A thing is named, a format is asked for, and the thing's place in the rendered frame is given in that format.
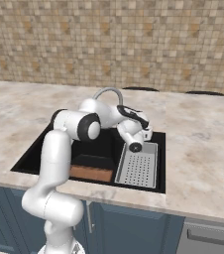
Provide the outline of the black sink basin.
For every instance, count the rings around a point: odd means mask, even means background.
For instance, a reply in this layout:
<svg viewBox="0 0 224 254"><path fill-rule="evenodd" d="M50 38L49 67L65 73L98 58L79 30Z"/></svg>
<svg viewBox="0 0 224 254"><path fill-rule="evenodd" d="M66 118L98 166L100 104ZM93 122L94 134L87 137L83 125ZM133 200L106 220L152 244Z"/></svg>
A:
<svg viewBox="0 0 224 254"><path fill-rule="evenodd" d="M72 166L84 166L91 168L112 170L113 175L110 182L80 179L70 176L71 180L113 186L138 191L166 192L166 134L154 132L148 143L158 144L158 171L157 185L154 189L132 187L115 183L115 177L119 161L126 143L119 135L116 128L102 129L98 138L92 142L74 141L71 145Z"/></svg>

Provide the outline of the black flat disc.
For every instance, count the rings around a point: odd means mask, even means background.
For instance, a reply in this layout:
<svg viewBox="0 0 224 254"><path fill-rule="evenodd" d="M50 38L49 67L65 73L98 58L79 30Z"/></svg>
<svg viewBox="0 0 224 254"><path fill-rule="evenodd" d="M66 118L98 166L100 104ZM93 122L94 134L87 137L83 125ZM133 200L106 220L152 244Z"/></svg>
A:
<svg viewBox="0 0 224 254"><path fill-rule="evenodd" d="M187 91L186 94L224 96L224 94L220 93L220 92L215 92L215 91L198 91L198 90Z"/></svg>
<svg viewBox="0 0 224 254"><path fill-rule="evenodd" d="M160 92L159 90L152 88L152 87L142 87L142 86L127 86L123 87L122 89L125 90L142 90L142 91L154 91L154 92Z"/></svg>

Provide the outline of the grey curved sink faucet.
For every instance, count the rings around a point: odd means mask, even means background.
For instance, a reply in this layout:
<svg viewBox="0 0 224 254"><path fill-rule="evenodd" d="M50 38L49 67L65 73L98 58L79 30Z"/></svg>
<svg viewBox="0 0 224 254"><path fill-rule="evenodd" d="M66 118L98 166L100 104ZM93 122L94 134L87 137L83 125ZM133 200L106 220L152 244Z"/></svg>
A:
<svg viewBox="0 0 224 254"><path fill-rule="evenodd" d="M113 91L117 94L118 100L119 100L119 105L123 105L123 95L121 91L115 87L103 87L100 90L98 90L93 96L93 99L97 99L102 93L107 92L107 91Z"/></svg>

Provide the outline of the grey dishwasher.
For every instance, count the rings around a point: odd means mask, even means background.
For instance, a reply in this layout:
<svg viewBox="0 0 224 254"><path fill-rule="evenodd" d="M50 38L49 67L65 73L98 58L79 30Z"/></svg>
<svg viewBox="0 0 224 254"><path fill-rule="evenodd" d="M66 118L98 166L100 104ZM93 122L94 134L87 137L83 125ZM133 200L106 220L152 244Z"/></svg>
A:
<svg viewBox="0 0 224 254"><path fill-rule="evenodd" d="M187 229L194 235L224 240L224 223L187 218L184 221L176 254L224 254L224 246L187 239Z"/></svg>

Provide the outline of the blue cupboard door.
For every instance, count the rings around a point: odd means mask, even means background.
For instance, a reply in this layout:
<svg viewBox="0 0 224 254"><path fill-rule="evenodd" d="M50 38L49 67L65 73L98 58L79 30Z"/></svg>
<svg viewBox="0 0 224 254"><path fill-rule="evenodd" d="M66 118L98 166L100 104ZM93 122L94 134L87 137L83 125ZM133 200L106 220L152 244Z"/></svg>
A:
<svg viewBox="0 0 224 254"><path fill-rule="evenodd" d="M184 218L95 203L98 254L176 254Z"/></svg>
<svg viewBox="0 0 224 254"><path fill-rule="evenodd" d="M23 194L0 187L0 251L7 254L38 254L46 244L45 221L22 208Z"/></svg>

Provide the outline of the grey perforated sink tray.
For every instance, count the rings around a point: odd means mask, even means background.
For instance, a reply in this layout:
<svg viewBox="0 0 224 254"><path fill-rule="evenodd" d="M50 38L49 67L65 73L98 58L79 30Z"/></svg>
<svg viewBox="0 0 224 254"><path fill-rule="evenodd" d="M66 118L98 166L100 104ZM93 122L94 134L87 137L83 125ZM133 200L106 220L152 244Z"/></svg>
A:
<svg viewBox="0 0 224 254"><path fill-rule="evenodd" d="M133 153L124 145L115 183L154 189L157 185L158 144L145 142L141 152Z"/></svg>

